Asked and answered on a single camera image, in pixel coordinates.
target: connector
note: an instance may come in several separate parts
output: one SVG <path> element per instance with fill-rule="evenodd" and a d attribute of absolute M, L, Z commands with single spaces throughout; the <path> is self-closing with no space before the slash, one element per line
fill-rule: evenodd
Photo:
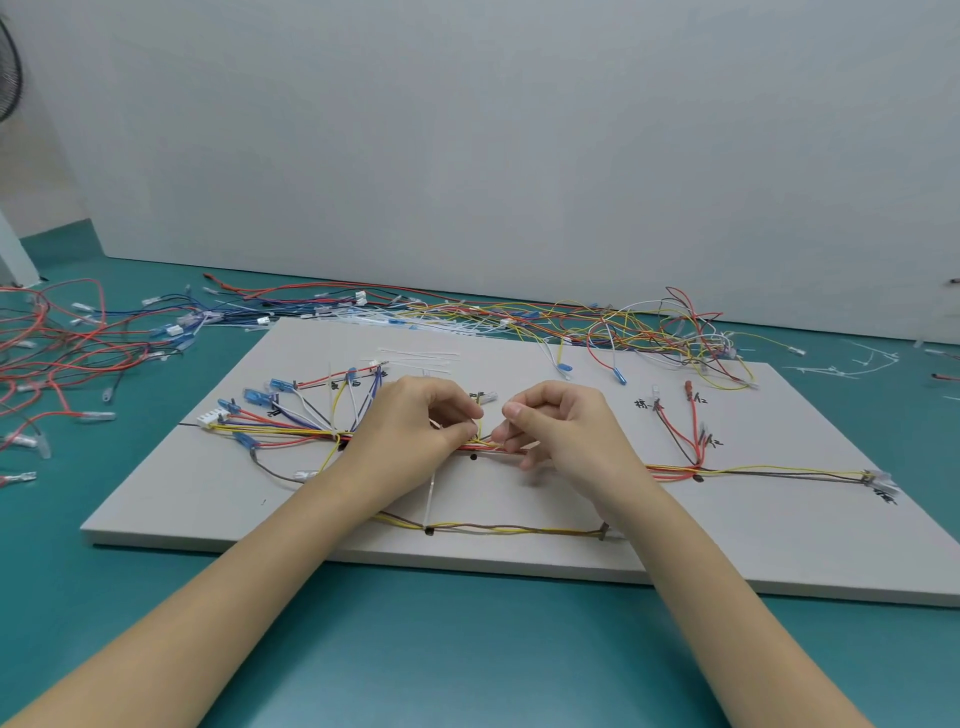
<path fill-rule="evenodd" d="M 42 432 L 36 434 L 36 451 L 44 460 L 49 460 L 54 454 L 50 451 L 50 441 L 47 440 L 47 436 Z"/>
<path fill-rule="evenodd" d="M 0 488 L 11 483 L 29 483 L 36 480 L 36 473 L 21 473 L 20 475 L 0 475 Z"/>
<path fill-rule="evenodd" d="M 273 397 L 256 389 L 245 389 L 243 399 L 250 404 L 259 404 L 261 407 L 273 407 L 276 404 Z"/>
<path fill-rule="evenodd" d="M 198 324 L 203 319 L 203 316 L 200 316 L 196 313 L 187 313 L 183 316 L 180 316 L 177 319 L 177 323 L 180 324 L 184 329 L 192 327 L 194 324 Z"/>
<path fill-rule="evenodd" d="M 496 392 L 470 392 L 470 398 L 477 404 L 490 404 L 492 401 L 496 401 L 497 394 Z"/>
<path fill-rule="evenodd" d="M 240 405 L 233 400 L 217 400 L 217 404 L 226 409 L 231 415 L 240 414 Z"/>
<path fill-rule="evenodd" d="M 88 423 L 108 423 L 117 419 L 116 412 L 81 412 L 80 422 Z"/>
<path fill-rule="evenodd" d="M 246 449 L 256 449 L 260 447 L 260 443 L 253 439 L 246 432 L 234 432 L 233 439 L 240 443 Z"/>
<path fill-rule="evenodd" d="M 36 437 L 30 435 L 14 435 L 12 432 L 7 435 L 3 441 L 8 445 L 16 445 L 18 448 L 35 448 L 38 445 Z"/>
<path fill-rule="evenodd" d="M 216 409 L 211 409 L 209 412 L 204 412 L 197 418 L 197 422 L 199 422 L 204 429 L 210 429 L 214 425 L 222 425 L 229 416 L 230 413 L 227 409 L 217 407 Z"/>
<path fill-rule="evenodd" d="M 270 388 L 276 389 L 278 392 L 294 392 L 297 389 L 293 383 L 283 379 L 271 379 Z"/>
<path fill-rule="evenodd" d="M 886 471 L 867 470 L 864 471 L 864 473 L 869 476 L 867 485 L 881 493 L 885 493 L 888 496 L 898 496 L 903 492 L 900 486 L 893 481 L 893 476 Z"/>

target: white connector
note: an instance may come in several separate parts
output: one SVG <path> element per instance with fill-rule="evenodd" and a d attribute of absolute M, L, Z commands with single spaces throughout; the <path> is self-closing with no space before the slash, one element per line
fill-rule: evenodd
<path fill-rule="evenodd" d="M 886 471 L 864 471 L 867 475 L 870 476 L 870 481 L 867 483 L 871 488 L 885 493 L 888 496 L 898 496 L 903 492 L 900 489 L 900 486 L 893 481 L 893 476 L 891 476 Z"/>
<path fill-rule="evenodd" d="M 204 426 L 206 429 L 210 429 L 217 423 L 221 421 L 221 418 L 224 420 L 230 416 L 230 413 L 227 412 L 223 407 L 217 407 L 216 409 L 211 409 L 209 412 L 204 412 L 200 417 L 197 418 L 197 422 Z"/>
<path fill-rule="evenodd" d="M 80 422 L 88 423 L 107 423 L 117 419 L 116 412 L 81 412 Z"/>
<path fill-rule="evenodd" d="M 19 448 L 35 448 L 39 445 L 36 437 L 30 435 L 14 435 L 12 432 L 7 435 L 3 441 L 9 445 L 16 445 Z"/>
<path fill-rule="evenodd" d="M 29 483 L 36 480 L 36 473 L 21 473 L 20 475 L 0 475 L 0 487 L 11 483 Z"/>

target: pile of wires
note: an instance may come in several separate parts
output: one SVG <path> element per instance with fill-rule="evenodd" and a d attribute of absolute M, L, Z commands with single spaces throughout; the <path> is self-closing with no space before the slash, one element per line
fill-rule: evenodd
<path fill-rule="evenodd" d="M 245 403 L 265 408 L 266 415 L 248 409 L 238 404 L 236 400 L 218 400 L 220 406 L 211 412 L 203 414 L 199 418 L 199 426 L 212 433 L 233 438 L 247 450 L 252 463 L 257 468 L 273 478 L 284 482 L 295 483 L 299 486 L 322 472 L 330 463 L 338 449 L 345 447 L 353 437 L 356 427 L 370 407 L 373 399 L 376 397 L 377 390 L 382 384 L 383 377 L 385 376 L 384 366 L 387 363 L 388 362 L 373 362 L 369 367 L 363 369 L 349 369 L 303 382 L 272 379 L 270 381 L 270 392 L 253 389 L 247 389 L 243 392 L 243 400 Z M 358 398 L 354 396 L 353 389 L 360 386 L 362 379 L 368 379 L 370 385 L 358 406 L 356 404 Z M 325 388 L 328 395 L 328 414 L 324 414 L 315 402 L 308 400 L 304 395 L 305 392 L 320 387 Z M 689 402 L 692 424 L 689 436 L 684 435 L 679 428 L 670 422 L 659 400 L 656 400 L 653 405 L 657 417 L 666 427 L 688 463 L 687 465 L 647 465 L 647 469 L 653 477 L 660 482 L 676 483 L 691 478 L 702 482 L 705 476 L 714 477 L 738 474 L 786 479 L 820 480 L 836 483 L 856 483 L 873 487 L 883 487 L 884 485 L 883 482 L 880 482 L 883 480 L 882 473 L 866 471 L 834 472 L 809 468 L 786 468 L 776 465 L 746 465 L 722 470 L 707 468 L 705 461 L 707 459 L 708 445 L 712 436 L 707 428 L 699 421 L 697 401 L 692 392 L 692 382 L 687 381 L 684 385 L 684 390 L 686 399 Z M 344 392 L 349 392 L 349 396 L 351 397 L 352 411 L 351 416 L 348 416 L 351 424 L 347 427 L 338 427 L 336 425 L 337 407 Z M 182 424 L 196 426 L 192 423 Z M 299 471 L 287 475 L 277 473 L 261 462 L 260 452 L 275 448 L 289 448 L 310 442 L 332 443 L 332 447 L 329 449 L 325 460 L 316 471 Z M 523 454 L 523 452 L 508 453 L 505 449 L 492 442 L 489 436 L 483 437 L 479 430 L 477 437 L 461 446 L 460 451 L 470 453 L 470 457 L 474 459 L 480 453 L 502 457 L 517 457 L 518 454 Z M 606 523 L 602 523 L 595 529 L 581 530 L 562 527 L 538 527 L 515 523 L 427 522 L 429 499 L 427 502 L 427 513 L 424 515 L 423 522 L 417 522 L 389 511 L 381 511 L 374 516 L 373 519 L 398 528 L 422 530 L 427 535 L 433 535 L 437 532 L 501 536 L 543 534 L 588 537 L 601 540 L 618 536 L 618 534 L 610 531 L 610 527 Z"/>
<path fill-rule="evenodd" d="M 722 331 L 716 326 L 719 312 L 696 311 L 679 288 L 667 286 L 667 295 L 657 301 L 632 303 L 613 309 L 577 302 L 527 303 L 449 301 L 428 303 L 432 294 L 416 288 L 370 287 L 353 293 L 353 281 L 309 281 L 270 288 L 239 288 L 204 276 L 220 286 L 219 293 L 232 296 L 230 303 L 245 306 L 250 316 L 300 316 L 301 318 L 351 319 L 356 323 L 432 328 L 467 335 L 514 335 L 536 341 L 553 367 L 569 378 L 571 367 L 563 363 L 564 346 L 586 347 L 598 366 L 611 372 L 621 384 L 627 380 L 616 365 L 617 352 L 636 352 L 655 357 L 675 367 L 690 367 L 709 386 L 719 389 L 754 387 L 750 368 L 736 352 L 734 336 L 754 336 L 789 351 L 805 352 L 755 334 Z M 281 293 L 317 287 L 340 287 L 311 298 L 279 298 Z M 653 318 L 651 323 L 644 316 Z"/>
<path fill-rule="evenodd" d="M 67 307 L 54 300 L 54 294 L 82 297 L 91 292 L 98 306 L 73 303 Z M 103 400 L 110 402 L 127 371 L 185 349 L 164 330 L 157 333 L 133 326 L 144 317 L 168 313 L 168 308 L 110 317 L 104 310 L 103 288 L 94 279 L 68 280 L 42 290 L 0 287 L 0 295 L 0 417 L 18 422 L 3 436 L 0 450 L 34 448 L 49 457 L 50 444 L 39 425 L 44 418 L 68 417 L 80 423 L 115 418 L 113 412 L 76 410 L 69 401 L 71 388 L 102 379 Z M 57 407 L 28 413 L 46 390 L 55 393 Z"/>

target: green floor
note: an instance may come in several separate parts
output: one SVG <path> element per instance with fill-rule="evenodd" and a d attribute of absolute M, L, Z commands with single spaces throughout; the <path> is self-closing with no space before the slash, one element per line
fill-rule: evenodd
<path fill-rule="evenodd" d="M 110 307 L 204 285 L 201 269 L 103 257 L 78 223 L 28 239 L 50 281 L 100 280 Z M 226 273 L 240 285 L 290 278 Z M 833 334 L 736 327 L 748 357 L 780 369 L 851 366 Z M 210 562 L 187 553 L 84 546 L 80 523 L 258 340 L 207 329 L 186 356 L 123 380 L 116 423 L 47 425 L 54 458 L 4 451 L 0 491 L 0 720 L 142 617 Z M 960 538 L 960 384 L 935 382 L 910 342 L 857 339 L 899 364 L 859 380 L 780 369 L 954 538 Z M 960 372 L 960 364 L 953 367 Z M 74 393 L 103 409 L 102 383 Z M 170 477 L 176 478 L 176 463 Z M 960 610 L 767 598 L 774 613 L 877 726 L 954 725 Z M 724 718 L 649 588 L 326 565 L 241 668 L 204 726 L 721 726 Z"/>

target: white wall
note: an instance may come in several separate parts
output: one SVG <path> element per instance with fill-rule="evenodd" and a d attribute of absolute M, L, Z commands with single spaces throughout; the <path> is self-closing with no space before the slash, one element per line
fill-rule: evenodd
<path fill-rule="evenodd" d="M 8 25 L 16 42 L 18 29 Z M 26 73 L 20 106 L 0 125 L 0 210 L 19 237 L 88 217 L 29 67 Z"/>
<path fill-rule="evenodd" d="M 8 0 L 109 255 L 960 341 L 955 0 Z"/>

